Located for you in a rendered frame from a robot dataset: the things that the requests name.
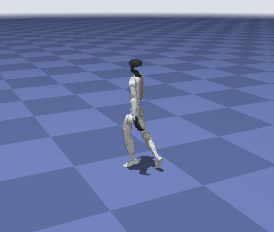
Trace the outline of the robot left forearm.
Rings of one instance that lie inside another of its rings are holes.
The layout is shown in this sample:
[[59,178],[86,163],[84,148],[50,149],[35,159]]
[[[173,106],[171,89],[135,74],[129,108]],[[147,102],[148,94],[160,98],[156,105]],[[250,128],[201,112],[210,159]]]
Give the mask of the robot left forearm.
[[135,117],[137,116],[137,102],[135,99],[131,99],[131,115],[132,115],[132,120],[135,121]]

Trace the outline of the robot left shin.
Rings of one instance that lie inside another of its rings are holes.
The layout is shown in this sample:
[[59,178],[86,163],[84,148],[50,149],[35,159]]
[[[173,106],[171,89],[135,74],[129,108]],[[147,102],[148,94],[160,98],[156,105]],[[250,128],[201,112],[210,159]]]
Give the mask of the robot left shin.
[[126,149],[127,149],[127,152],[130,156],[131,161],[135,161],[135,158],[134,158],[134,152],[135,152],[135,148],[134,148],[134,141],[133,139],[129,139],[127,144],[125,143],[125,146],[126,146]]

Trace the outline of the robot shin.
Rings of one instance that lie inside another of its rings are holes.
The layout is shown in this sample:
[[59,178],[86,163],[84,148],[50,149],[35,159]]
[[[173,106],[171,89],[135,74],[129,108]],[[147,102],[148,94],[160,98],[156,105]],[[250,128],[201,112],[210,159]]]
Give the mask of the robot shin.
[[145,142],[146,146],[148,147],[148,149],[152,152],[152,154],[155,157],[155,159],[157,159],[158,154],[156,152],[156,148],[155,148],[155,145],[154,145],[154,142],[153,142],[152,138],[150,137],[150,134],[149,134],[149,139],[148,140],[144,140],[144,142]]
[[127,149],[127,152],[130,156],[131,161],[135,161],[135,158],[134,158],[134,152],[135,152],[135,148],[134,148],[134,141],[133,139],[129,139],[127,144],[125,143],[125,146],[126,146],[126,149]]

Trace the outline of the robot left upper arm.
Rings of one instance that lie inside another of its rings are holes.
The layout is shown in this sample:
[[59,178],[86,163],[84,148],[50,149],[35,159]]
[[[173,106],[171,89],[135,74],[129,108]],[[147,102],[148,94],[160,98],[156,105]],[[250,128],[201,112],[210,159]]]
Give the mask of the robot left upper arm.
[[135,99],[136,102],[137,102],[136,86],[137,86],[136,80],[135,80],[135,79],[131,79],[131,80],[129,81],[130,93],[131,93],[131,95],[132,95],[132,98],[131,98],[131,99]]

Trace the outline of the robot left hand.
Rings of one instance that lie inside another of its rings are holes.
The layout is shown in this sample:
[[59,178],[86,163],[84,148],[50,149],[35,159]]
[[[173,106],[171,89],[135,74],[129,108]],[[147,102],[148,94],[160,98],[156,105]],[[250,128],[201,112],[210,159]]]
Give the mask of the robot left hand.
[[134,125],[137,128],[137,130],[139,130],[139,131],[145,130],[145,129],[142,129],[141,125],[139,124],[137,116],[135,117],[135,121],[133,121],[133,122],[134,122]]

